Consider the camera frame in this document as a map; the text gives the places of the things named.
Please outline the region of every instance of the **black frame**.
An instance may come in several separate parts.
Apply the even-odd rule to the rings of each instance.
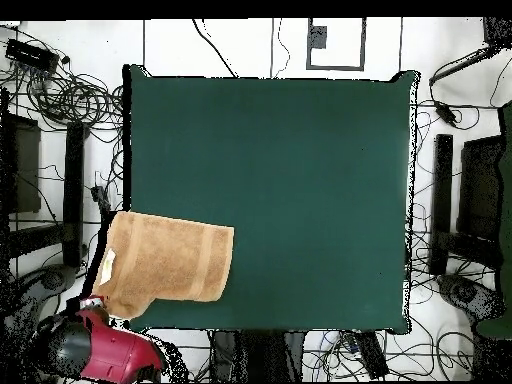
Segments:
[[[500,123],[502,123],[503,109],[498,109]],[[452,160],[453,137],[440,134],[436,137],[434,153],[434,182],[432,187],[432,216],[431,216],[431,249],[428,258],[428,272],[431,275],[446,273],[448,254],[453,252],[467,258],[472,262],[478,262],[491,269],[498,269],[503,264],[503,255],[499,246],[499,240],[484,239],[477,235],[450,232],[451,215],[451,190],[452,190]],[[501,220],[501,196],[498,199],[497,228]]]
[[[308,18],[308,40],[306,50],[306,70],[308,71],[364,71],[365,54],[366,54],[366,18],[362,19],[361,27],[361,50],[359,66],[324,66],[311,64],[311,31],[314,28],[313,18]]]
[[[7,224],[2,228],[0,242],[7,244],[2,249],[2,268],[9,270],[9,260],[35,250],[62,243],[63,262],[70,267],[78,268],[83,257],[82,247],[82,215],[83,215],[83,164],[84,142],[89,130],[82,122],[70,122],[66,135],[66,169],[64,175],[63,222],[38,227],[25,228],[18,231],[9,230],[9,211],[12,210],[12,188],[15,186],[12,146],[15,145],[13,122],[15,115],[9,112],[9,92],[2,89],[1,99],[1,134],[0,134],[0,173],[3,186],[0,194],[0,215]]]

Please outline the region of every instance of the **green table surface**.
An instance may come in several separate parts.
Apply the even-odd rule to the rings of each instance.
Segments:
[[[132,210],[235,228],[220,300],[157,300],[132,328],[406,331],[416,72],[131,78]]]

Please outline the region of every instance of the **black border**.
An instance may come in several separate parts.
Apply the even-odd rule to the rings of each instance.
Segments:
[[[361,50],[359,66],[323,66],[311,64],[311,30],[313,29],[313,18],[308,18],[308,44],[306,50],[306,70],[308,71],[364,71],[365,53],[366,53],[366,18],[361,18],[363,25],[361,27]]]

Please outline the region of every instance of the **electrical wire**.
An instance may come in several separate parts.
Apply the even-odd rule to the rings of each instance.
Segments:
[[[192,19],[192,22],[194,24],[194,28],[196,29],[197,33],[199,34],[199,36],[205,40],[209,45],[210,47],[215,50],[215,53],[217,53],[217,56],[219,56],[220,60],[222,60],[222,63],[224,64],[224,66],[227,68],[227,70],[229,71],[229,73],[234,77],[234,78],[238,78],[238,75],[233,72],[233,70],[229,67],[229,65],[227,64],[226,60],[222,57],[222,55],[220,54],[219,50],[217,49],[217,47],[215,47],[215,45],[208,39],[204,36],[204,34],[199,30],[199,27],[197,26],[197,23],[196,23],[196,20],[195,19]]]
[[[282,23],[283,23],[283,18],[281,18],[281,19],[280,19],[280,21],[279,21],[279,28],[278,28],[278,30],[277,30],[277,41],[279,41],[279,44],[281,44],[281,47],[282,47],[283,49],[285,49],[285,50],[286,50],[286,53],[288,54],[288,59],[286,59],[286,64],[284,65],[284,68],[283,68],[283,69],[280,69],[279,71],[277,71],[277,74],[274,76],[274,78],[277,78],[277,77],[278,77],[278,75],[279,75],[281,72],[285,71],[285,70],[286,70],[286,68],[288,68],[288,62],[289,62],[289,61],[290,61],[290,59],[291,59],[290,51],[286,48],[286,46],[285,46],[285,45],[283,44],[283,42],[281,41],[281,25],[282,25]]]
[[[491,106],[493,106],[493,107],[497,107],[497,106],[493,105],[492,99],[493,99],[494,95],[496,94],[496,90],[498,89],[498,85],[500,85],[501,76],[503,75],[503,72],[505,72],[505,70],[508,68],[508,65],[510,65],[510,62],[512,62],[512,57],[508,60],[507,64],[503,67],[503,69],[501,70],[500,74],[498,75],[498,79],[496,80],[496,85],[494,86],[494,91],[492,92],[491,98],[489,99],[489,104]]]

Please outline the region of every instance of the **towel fold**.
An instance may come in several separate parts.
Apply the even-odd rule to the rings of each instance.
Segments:
[[[155,299],[218,300],[228,278],[233,235],[232,227],[118,212],[93,294],[104,297],[109,314],[124,319],[142,315]]]

